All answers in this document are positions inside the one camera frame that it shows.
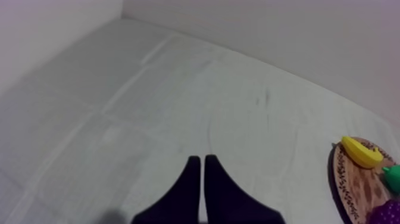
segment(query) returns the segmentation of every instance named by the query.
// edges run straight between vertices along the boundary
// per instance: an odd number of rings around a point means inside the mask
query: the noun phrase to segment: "black object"
[[[172,188],[153,206],[137,214],[132,224],[197,224],[201,164],[190,156]]]
[[[215,155],[205,158],[204,194],[209,224],[285,223],[279,212],[241,190]]]
[[[200,158],[189,157],[165,196],[135,216],[132,224],[198,223]],[[280,213],[259,203],[226,173],[215,155],[205,158],[204,194],[209,224],[285,224]]]

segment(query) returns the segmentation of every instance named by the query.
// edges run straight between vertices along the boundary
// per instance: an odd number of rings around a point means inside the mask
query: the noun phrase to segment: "wooden plate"
[[[378,147],[384,157],[377,167],[368,170],[355,164],[341,143],[333,149],[332,171],[337,193],[350,221],[363,224],[367,222],[367,217],[373,208],[394,198],[382,181],[382,167],[393,166],[396,163],[383,149],[372,142],[362,138],[354,139],[369,149]]]

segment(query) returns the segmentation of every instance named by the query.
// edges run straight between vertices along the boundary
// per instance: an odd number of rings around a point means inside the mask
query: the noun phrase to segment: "dark mark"
[[[269,99],[270,99],[270,94],[266,90],[265,91],[265,107],[267,107]]]
[[[357,177],[354,178],[354,186],[360,188],[360,180]]]
[[[353,190],[351,191],[351,193],[352,193],[352,195],[355,196],[355,197],[354,197],[355,203],[358,204],[358,200],[361,198],[361,197],[358,197],[358,195],[359,195],[360,193],[357,194],[357,193],[353,192]]]
[[[106,211],[98,220],[94,221],[93,224],[127,224],[128,220],[122,211],[119,210],[109,210]]]
[[[364,193],[367,201],[370,203],[372,200],[371,187],[368,182],[364,182]]]
[[[375,195],[380,198],[382,196],[382,190],[379,187],[374,188]]]
[[[359,192],[357,192],[357,193],[355,193],[355,197],[359,199],[359,198],[361,198],[361,194]]]
[[[364,171],[361,170],[361,169],[358,169],[358,173],[360,174],[361,179],[365,182],[366,180],[365,180],[365,173],[364,173]]]

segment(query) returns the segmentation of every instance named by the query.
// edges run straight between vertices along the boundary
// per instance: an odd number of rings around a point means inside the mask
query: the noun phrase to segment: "green toy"
[[[383,167],[385,179],[393,193],[400,194],[400,166]]]

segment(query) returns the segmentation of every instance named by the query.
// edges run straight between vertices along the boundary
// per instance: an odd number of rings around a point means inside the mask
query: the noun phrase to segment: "white wall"
[[[258,58],[400,124],[399,12],[397,0],[126,0],[124,5],[125,16]]]
[[[0,94],[74,41],[119,18],[122,0],[0,0]]]

